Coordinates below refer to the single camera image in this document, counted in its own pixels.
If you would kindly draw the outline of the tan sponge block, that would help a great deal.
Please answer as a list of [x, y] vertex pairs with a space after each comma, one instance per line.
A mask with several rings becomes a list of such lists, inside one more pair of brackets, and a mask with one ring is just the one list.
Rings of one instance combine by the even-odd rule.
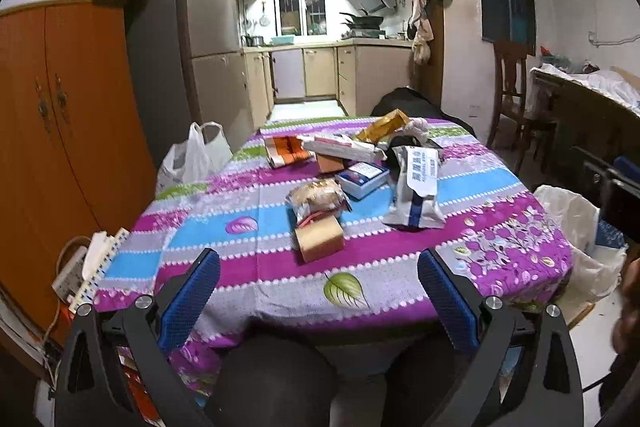
[[345, 246], [344, 232], [334, 216], [308, 222], [295, 230], [298, 250], [303, 262], [329, 257]]

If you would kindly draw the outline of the black fabric pouch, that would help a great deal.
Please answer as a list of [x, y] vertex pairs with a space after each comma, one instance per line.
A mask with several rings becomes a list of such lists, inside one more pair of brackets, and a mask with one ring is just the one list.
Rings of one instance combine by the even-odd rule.
[[407, 156], [408, 147], [421, 147], [422, 144], [418, 138], [413, 135], [395, 135], [386, 148], [385, 166], [390, 171], [398, 171], [400, 169], [400, 161]]

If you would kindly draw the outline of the long white red box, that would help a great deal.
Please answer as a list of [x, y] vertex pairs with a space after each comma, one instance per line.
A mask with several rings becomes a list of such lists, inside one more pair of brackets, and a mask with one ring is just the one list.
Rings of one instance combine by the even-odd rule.
[[361, 142], [341, 134], [301, 134], [302, 147], [308, 152], [350, 161], [375, 162], [386, 159], [384, 150], [376, 145]]

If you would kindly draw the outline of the white cloth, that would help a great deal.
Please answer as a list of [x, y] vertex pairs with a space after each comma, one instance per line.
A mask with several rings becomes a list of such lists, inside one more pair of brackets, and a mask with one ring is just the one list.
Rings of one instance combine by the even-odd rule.
[[400, 130], [401, 135], [412, 136], [424, 146], [430, 139], [430, 123], [425, 118], [412, 118]]

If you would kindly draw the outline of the white lined trash bin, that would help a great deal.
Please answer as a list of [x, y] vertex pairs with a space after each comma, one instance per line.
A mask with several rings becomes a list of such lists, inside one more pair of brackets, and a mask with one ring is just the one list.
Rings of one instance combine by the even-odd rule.
[[620, 283], [627, 245], [597, 244], [600, 209], [584, 196], [551, 185], [538, 186], [534, 195], [570, 243], [572, 265], [554, 300], [572, 326]]

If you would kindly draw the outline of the beige kitchen base cabinets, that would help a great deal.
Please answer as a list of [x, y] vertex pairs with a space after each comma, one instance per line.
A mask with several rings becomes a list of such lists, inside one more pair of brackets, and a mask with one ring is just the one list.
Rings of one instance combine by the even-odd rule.
[[368, 116], [383, 95], [409, 86], [413, 64], [410, 42], [367, 38], [253, 46], [241, 55], [256, 127], [278, 103], [335, 100], [348, 116]]

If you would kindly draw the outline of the white power strip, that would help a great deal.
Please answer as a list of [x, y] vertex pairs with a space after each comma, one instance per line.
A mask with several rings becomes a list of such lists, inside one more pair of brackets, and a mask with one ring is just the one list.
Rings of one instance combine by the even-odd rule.
[[52, 282], [51, 287], [55, 295], [63, 303], [71, 303], [84, 283], [82, 267], [84, 266], [87, 251], [87, 246], [77, 246], [73, 256], [65, 263]]

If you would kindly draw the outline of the white blue paper package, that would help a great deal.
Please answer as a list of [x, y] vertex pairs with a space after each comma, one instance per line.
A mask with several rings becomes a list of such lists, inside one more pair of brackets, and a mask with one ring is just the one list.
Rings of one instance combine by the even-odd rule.
[[391, 227], [442, 229], [446, 218], [439, 208], [438, 150], [408, 147], [400, 161], [395, 194], [382, 221]]

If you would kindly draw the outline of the orange wooden cabinet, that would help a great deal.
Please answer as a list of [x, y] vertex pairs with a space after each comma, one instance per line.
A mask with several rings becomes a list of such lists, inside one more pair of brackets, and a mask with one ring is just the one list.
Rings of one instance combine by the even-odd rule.
[[1, 286], [56, 343], [55, 265], [77, 236], [131, 228], [155, 168], [128, 63], [124, 10], [90, 1], [1, 19]]

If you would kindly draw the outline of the colourful floral tablecloth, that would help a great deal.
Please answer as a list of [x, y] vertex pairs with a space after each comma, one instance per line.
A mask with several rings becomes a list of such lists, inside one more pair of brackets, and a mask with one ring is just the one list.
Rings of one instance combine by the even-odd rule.
[[485, 296], [534, 306], [550, 299], [570, 272], [570, 243], [525, 185], [457, 124], [426, 123], [439, 153], [437, 210], [417, 229], [388, 223], [392, 182], [353, 198], [338, 193], [314, 159], [270, 165], [269, 141], [356, 134], [367, 125], [364, 118], [268, 124], [220, 173], [157, 194], [100, 280], [96, 309], [155, 295], [201, 251], [216, 251], [217, 286], [169, 358], [191, 389], [207, 393], [224, 350], [253, 321], [371, 337], [433, 320], [416, 273], [424, 249]]

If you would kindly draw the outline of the blue white small box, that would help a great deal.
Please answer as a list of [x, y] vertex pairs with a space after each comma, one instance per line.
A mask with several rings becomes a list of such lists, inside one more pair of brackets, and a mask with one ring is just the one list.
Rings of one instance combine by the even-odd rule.
[[357, 162], [336, 175], [336, 181], [350, 197], [363, 199], [385, 184], [390, 172], [386, 167]]

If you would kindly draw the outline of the dark wooden side table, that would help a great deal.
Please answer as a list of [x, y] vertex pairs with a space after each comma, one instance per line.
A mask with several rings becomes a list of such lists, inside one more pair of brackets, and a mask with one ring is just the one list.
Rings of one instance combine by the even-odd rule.
[[581, 150], [612, 165], [625, 157], [639, 162], [639, 115], [608, 96], [573, 79], [533, 68], [541, 112], [556, 122], [551, 172], [560, 184], [577, 192], [588, 185]]

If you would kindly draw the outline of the wooden chair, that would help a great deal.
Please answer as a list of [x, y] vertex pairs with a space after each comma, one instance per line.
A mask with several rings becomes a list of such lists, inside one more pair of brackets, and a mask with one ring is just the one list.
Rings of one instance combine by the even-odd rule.
[[537, 155], [539, 147], [542, 147], [541, 171], [546, 173], [550, 165], [556, 122], [552, 119], [549, 109], [526, 108], [528, 47], [506, 40], [497, 41], [492, 46], [495, 57], [495, 96], [486, 146], [491, 148], [494, 144], [500, 119], [509, 119], [516, 126], [512, 143], [512, 147], [518, 149], [515, 173], [520, 173], [535, 134], [539, 140], [534, 155]]

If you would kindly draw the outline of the crinkled snack wrapper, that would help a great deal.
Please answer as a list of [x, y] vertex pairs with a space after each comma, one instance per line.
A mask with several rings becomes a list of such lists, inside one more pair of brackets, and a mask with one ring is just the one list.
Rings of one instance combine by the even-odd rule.
[[286, 196], [286, 202], [292, 209], [298, 225], [314, 216], [325, 216], [329, 213], [338, 216], [343, 210], [352, 210], [341, 185], [330, 178], [311, 181], [293, 188]]

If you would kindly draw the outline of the white plastic bag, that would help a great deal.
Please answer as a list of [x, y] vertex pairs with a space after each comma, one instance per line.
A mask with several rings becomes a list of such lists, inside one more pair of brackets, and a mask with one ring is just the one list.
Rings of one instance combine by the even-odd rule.
[[231, 157], [231, 148], [220, 124], [192, 122], [188, 139], [174, 144], [160, 164], [155, 195], [181, 184], [205, 181], [224, 168]]

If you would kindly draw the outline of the gold foil package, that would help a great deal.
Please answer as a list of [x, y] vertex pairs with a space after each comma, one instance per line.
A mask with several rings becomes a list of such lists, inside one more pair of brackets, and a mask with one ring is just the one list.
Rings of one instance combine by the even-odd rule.
[[373, 121], [366, 129], [354, 135], [354, 138], [366, 143], [376, 144], [384, 136], [393, 134], [398, 129], [405, 127], [409, 117], [400, 109], [394, 109], [383, 117]]

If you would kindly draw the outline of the small brown box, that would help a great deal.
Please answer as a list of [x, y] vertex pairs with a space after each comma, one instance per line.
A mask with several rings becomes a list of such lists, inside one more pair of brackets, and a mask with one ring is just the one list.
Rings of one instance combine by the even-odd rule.
[[318, 170], [321, 174], [332, 174], [346, 169], [347, 162], [344, 158], [317, 154]]

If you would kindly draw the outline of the black bag behind table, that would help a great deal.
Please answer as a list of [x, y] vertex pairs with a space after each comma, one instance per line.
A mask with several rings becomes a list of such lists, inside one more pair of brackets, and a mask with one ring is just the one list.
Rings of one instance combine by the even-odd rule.
[[381, 98], [371, 112], [372, 117], [382, 117], [394, 109], [400, 109], [408, 117], [435, 118], [457, 124], [476, 136], [474, 129], [462, 119], [444, 113], [437, 105], [428, 101], [420, 92], [409, 87], [396, 88]]

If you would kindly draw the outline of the orange white striped bag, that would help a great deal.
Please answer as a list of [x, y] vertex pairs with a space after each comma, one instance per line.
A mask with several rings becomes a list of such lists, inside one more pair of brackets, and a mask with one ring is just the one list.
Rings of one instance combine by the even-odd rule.
[[302, 141], [294, 135], [265, 136], [264, 142], [272, 169], [280, 169], [312, 158], [312, 154], [303, 148]]

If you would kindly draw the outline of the hanging plastic bags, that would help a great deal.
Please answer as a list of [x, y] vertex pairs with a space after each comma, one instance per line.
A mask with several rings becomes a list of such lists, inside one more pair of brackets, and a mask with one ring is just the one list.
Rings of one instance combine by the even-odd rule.
[[[427, 15], [427, 5], [431, 0], [412, 0], [412, 12], [409, 27], [414, 30], [412, 40], [412, 56], [416, 65], [426, 64], [431, 58], [430, 43], [434, 40], [431, 21]], [[445, 4], [452, 0], [439, 0]]]

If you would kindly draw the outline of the grey refrigerator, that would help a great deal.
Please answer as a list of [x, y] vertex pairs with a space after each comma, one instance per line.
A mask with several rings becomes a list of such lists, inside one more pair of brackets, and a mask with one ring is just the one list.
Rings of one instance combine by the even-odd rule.
[[215, 121], [231, 150], [254, 133], [236, 0], [138, 0], [125, 16], [134, 95], [160, 162], [192, 122]]

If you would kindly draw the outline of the black wok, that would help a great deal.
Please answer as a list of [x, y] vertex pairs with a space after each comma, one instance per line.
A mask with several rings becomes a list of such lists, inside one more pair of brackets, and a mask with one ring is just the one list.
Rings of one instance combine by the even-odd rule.
[[384, 18], [380, 16], [358, 16], [346, 12], [341, 12], [341, 15], [344, 15], [344, 24], [349, 29], [379, 30], [384, 20]]

